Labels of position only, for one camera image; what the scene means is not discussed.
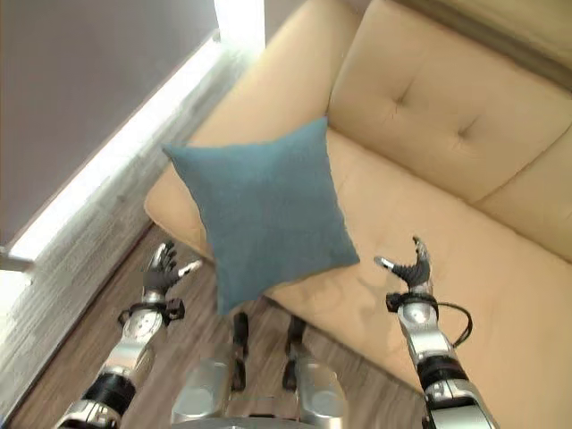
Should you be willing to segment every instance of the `gray wall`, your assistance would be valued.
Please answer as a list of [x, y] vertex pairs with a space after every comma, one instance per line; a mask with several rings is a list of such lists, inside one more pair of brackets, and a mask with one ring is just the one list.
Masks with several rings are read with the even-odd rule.
[[[353, 9], [362, 13], [371, 0], [343, 0]], [[269, 41], [286, 19], [306, 0], [265, 0], [265, 35]]]
[[5, 244], [216, 28], [212, 0], [2, 0]]

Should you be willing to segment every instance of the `sofa backrest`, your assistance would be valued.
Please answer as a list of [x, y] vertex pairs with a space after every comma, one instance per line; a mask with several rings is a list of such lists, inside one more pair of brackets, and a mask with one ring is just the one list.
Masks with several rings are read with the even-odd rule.
[[373, 0], [328, 114], [356, 142], [572, 260], [564, 89], [405, 6]]

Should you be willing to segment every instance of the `sofa cushion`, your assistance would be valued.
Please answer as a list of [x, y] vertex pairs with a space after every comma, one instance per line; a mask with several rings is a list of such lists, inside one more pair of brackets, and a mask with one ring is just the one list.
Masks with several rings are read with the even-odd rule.
[[572, 262], [572, 129], [476, 206]]
[[[419, 235], [431, 254], [435, 297], [473, 316], [458, 355], [500, 426], [567, 426], [572, 265], [334, 131], [328, 151], [362, 262], [268, 295], [419, 388], [398, 319], [385, 308], [385, 294], [406, 287], [373, 262], [376, 255], [413, 262], [411, 236]], [[452, 340], [465, 323], [441, 311]]]
[[572, 99], [405, 6], [373, 0], [329, 117], [356, 142], [475, 202], [562, 135]]
[[333, 188], [326, 130], [320, 118], [272, 142], [165, 148], [213, 247], [220, 314], [278, 283], [359, 262]]

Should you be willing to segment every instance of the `wooden floor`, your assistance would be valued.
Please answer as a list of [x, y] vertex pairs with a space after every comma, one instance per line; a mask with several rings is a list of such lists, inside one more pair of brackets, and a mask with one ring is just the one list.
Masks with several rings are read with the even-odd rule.
[[[95, 378], [121, 336], [116, 317], [139, 299], [141, 269], [155, 247], [168, 237], [152, 227], [103, 288], [22, 406], [10, 427], [49, 428]], [[180, 264], [194, 259], [180, 243]], [[123, 419], [123, 428], [168, 428], [172, 404], [187, 370], [214, 344], [230, 339], [227, 319], [216, 314], [215, 274], [211, 265], [183, 279], [171, 297], [184, 300], [187, 315], [169, 327], [169, 340], [157, 356], [145, 387]], [[230, 414], [251, 412], [294, 416], [296, 401], [281, 389], [283, 353], [289, 315], [266, 299], [245, 305], [250, 319], [248, 388], [233, 397]], [[334, 369], [350, 404], [350, 426], [359, 428], [420, 427], [421, 396], [384, 371], [310, 328], [305, 343]]]

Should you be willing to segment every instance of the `led light strip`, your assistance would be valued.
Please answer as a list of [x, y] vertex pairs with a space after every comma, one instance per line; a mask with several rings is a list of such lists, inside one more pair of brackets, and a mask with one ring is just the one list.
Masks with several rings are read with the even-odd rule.
[[88, 198], [150, 144], [152, 136], [177, 111], [222, 53], [223, 47], [208, 39], [46, 206], [12, 246], [10, 255], [35, 260]]

